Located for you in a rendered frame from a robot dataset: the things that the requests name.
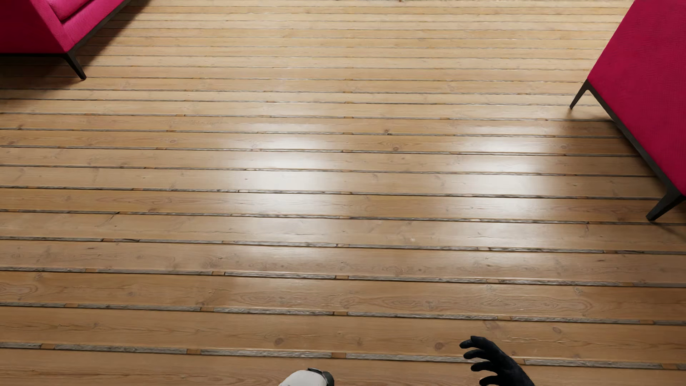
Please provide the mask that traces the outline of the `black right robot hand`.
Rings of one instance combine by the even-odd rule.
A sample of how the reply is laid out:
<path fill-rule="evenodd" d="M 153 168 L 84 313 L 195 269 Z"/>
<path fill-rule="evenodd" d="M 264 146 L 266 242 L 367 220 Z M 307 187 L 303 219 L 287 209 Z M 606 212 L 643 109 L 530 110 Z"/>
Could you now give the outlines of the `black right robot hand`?
<path fill-rule="evenodd" d="M 471 372 L 493 373 L 481 378 L 479 386 L 535 386 L 522 367 L 491 340 L 471 336 L 461 342 L 459 347 L 469 349 L 463 354 L 464 359 L 482 359 L 482 362 L 471 365 Z"/>

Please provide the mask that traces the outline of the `magenta upholstered sofa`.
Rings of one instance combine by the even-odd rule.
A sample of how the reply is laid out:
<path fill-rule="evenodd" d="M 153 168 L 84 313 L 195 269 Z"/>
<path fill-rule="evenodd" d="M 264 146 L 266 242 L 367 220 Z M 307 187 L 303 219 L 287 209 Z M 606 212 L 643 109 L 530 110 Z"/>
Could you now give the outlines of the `magenta upholstered sofa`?
<path fill-rule="evenodd" d="M 634 0 L 570 108 L 589 91 L 666 186 L 646 215 L 686 201 L 686 0 Z"/>

